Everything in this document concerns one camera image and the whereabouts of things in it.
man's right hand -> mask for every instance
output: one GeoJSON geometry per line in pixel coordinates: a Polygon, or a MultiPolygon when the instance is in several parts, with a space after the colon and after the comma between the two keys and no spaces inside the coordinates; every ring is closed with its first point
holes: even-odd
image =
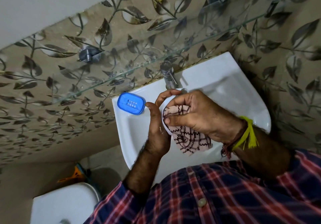
{"type": "Polygon", "coordinates": [[[200,90],[175,97],[167,107],[188,105],[190,113],[169,116],[165,124],[170,126],[187,126],[208,135],[216,142],[231,143],[242,130],[241,119],[217,105],[200,90]]]}

plaid shirt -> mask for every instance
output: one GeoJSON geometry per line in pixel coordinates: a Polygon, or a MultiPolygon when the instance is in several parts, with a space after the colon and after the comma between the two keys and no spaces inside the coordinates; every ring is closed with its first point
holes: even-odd
{"type": "Polygon", "coordinates": [[[275,180],[252,176],[240,160],[187,167],[154,186],[145,204],[120,182],[85,224],[321,223],[321,156],[296,150],[275,180]]]}

bracelet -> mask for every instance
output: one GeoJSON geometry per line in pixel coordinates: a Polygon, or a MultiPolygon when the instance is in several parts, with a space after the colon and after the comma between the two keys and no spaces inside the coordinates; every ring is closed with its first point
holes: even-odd
{"type": "Polygon", "coordinates": [[[253,130],[253,120],[245,116],[240,116],[240,119],[243,120],[243,127],[240,132],[236,135],[235,140],[229,144],[224,144],[221,150],[222,157],[227,156],[228,159],[231,158],[231,152],[238,148],[240,145],[245,143],[248,139],[248,148],[254,148],[259,145],[255,133],[253,130]]]}

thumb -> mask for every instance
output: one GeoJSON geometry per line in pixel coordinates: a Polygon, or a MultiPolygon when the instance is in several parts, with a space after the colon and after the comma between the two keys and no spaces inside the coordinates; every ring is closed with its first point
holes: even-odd
{"type": "Polygon", "coordinates": [[[190,113],[185,115],[175,115],[175,116],[168,116],[165,118],[164,123],[169,126],[187,126],[193,128],[192,115],[190,113]]]}
{"type": "Polygon", "coordinates": [[[158,106],[156,106],[154,103],[147,102],[146,107],[148,107],[150,111],[150,118],[161,118],[161,111],[159,110],[158,106]]]}

shirt placket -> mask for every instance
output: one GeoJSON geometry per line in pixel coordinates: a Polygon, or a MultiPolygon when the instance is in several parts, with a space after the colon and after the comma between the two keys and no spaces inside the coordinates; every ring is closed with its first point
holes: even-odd
{"type": "Polygon", "coordinates": [[[187,167],[186,171],[193,196],[197,203],[197,209],[201,223],[217,223],[210,207],[211,200],[206,198],[206,195],[202,190],[202,183],[198,181],[197,175],[191,167],[187,167]]]}

